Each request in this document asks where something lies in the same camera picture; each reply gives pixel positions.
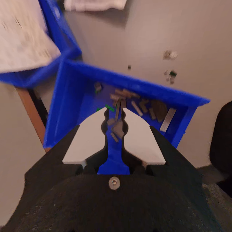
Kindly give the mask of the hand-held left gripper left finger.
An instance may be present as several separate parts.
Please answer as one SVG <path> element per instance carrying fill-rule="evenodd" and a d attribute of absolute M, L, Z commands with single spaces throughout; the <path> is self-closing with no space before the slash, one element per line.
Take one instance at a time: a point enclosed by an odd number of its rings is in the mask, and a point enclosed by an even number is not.
<path fill-rule="evenodd" d="M 99 161 L 91 161 L 94 155 L 106 147 L 107 120 L 109 109 L 104 107 L 86 118 L 78 127 L 77 132 L 62 160 L 63 164 L 79 164 L 99 167 Z"/>

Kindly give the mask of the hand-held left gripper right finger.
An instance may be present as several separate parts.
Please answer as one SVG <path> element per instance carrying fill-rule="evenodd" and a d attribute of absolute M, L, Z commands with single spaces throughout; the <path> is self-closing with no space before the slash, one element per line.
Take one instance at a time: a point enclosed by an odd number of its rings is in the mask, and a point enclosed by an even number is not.
<path fill-rule="evenodd" d="M 130 168 L 165 165 L 166 160 L 150 125 L 127 108 L 122 110 L 122 160 Z"/>

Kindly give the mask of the pile of grey bricks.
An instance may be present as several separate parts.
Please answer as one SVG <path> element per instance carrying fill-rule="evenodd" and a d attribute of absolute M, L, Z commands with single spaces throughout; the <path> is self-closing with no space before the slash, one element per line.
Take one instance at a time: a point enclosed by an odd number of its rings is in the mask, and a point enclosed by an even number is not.
<path fill-rule="evenodd" d="M 106 107 L 109 109 L 110 127 L 116 124 L 119 126 L 121 108 L 127 108 L 159 130 L 174 147 L 178 146 L 183 136 L 178 129 L 186 112 L 181 105 L 171 105 L 157 99 L 137 99 L 125 89 L 116 89 L 102 83 L 89 84 L 86 92 L 90 97 L 89 113 Z"/>

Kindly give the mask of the blue plastic bin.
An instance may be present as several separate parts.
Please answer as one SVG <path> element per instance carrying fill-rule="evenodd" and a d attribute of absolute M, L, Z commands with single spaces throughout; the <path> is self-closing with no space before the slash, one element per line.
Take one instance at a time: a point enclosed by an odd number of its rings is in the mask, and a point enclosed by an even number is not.
<path fill-rule="evenodd" d="M 26 89 L 34 88 L 57 73 L 64 57 L 70 55 L 71 58 L 77 58 L 82 55 L 57 1 L 39 0 L 38 2 L 45 17 L 48 35 L 57 45 L 61 55 L 45 67 L 0 74 L 0 81 L 3 83 Z"/>
<path fill-rule="evenodd" d="M 173 164 L 176 170 L 181 169 L 178 166 L 183 166 L 191 172 L 196 171 L 176 148 L 196 109 L 210 100 L 70 60 L 64 61 L 58 71 L 44 146 L 52 147 L 51 152 L 56 154 L 62 163 L 76 133 L 75 129 L 67 135 L 72 129 L 104 107 L 109 109 L 110 119 L 115 116 L 116 110 L 112 107 L 110 94 L 116 88 L 126 89 L 144 99 L 160 100 L 168 110 L 176 110 L 166 132 L 160 131 L 162 123 L 152 120 L 149 114 L 143 115 L 142 118 L 156 129 L 155 132 L 161 133 L 158 137 L 166 138 L 174 147 L 175 153 L 169 155 L 168 164 Z"/>

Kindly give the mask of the small green grey brick cluster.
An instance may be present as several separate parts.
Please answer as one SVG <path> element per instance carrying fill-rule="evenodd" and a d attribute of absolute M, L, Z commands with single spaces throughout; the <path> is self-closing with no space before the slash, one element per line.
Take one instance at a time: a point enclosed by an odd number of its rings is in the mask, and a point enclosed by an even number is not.
<path fill-rule="evenodd" d="M 172 85 L 172 84 L 174 84 L 174 82 L 175 82 L 177 73 L 176 73 L 174 70 L 171 70 L 171 71 L 166 70 L 166 71 L 164 72 L 164 76 L 165 76 L 165 78 L 166 78 L 166 81 L 167 81 L 170 85 Z"/>

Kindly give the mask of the small loose pale brick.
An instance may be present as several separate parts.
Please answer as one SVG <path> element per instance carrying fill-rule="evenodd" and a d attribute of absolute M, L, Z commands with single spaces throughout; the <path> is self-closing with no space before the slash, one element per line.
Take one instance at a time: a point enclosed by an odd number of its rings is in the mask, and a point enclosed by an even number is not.
<path fill-rule="evenodd" d="M 163 54 L 163 60 L 175 60 L 177 57 L 176 51 L 166 50 Z"/>

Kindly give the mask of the white instruction booklet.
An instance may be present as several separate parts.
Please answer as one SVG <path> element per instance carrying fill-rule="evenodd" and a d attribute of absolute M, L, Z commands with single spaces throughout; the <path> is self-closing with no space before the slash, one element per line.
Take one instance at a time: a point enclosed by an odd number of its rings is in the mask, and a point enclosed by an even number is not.
<path fill-rule="evenodd" d="M 47 66 L 60 56 L 38 0 L 0 1 L 0 73 Z"/>

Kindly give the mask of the crumpled white paper bag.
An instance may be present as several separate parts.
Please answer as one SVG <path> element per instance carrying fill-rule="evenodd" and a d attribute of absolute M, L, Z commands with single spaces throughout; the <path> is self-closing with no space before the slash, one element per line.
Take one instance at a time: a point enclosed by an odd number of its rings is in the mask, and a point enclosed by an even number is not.
<path fill-rule="evenodd" d="M 108 9 L 123 10 L 127 0 L 64 0 L 66 11 L 106 11 Z"/>

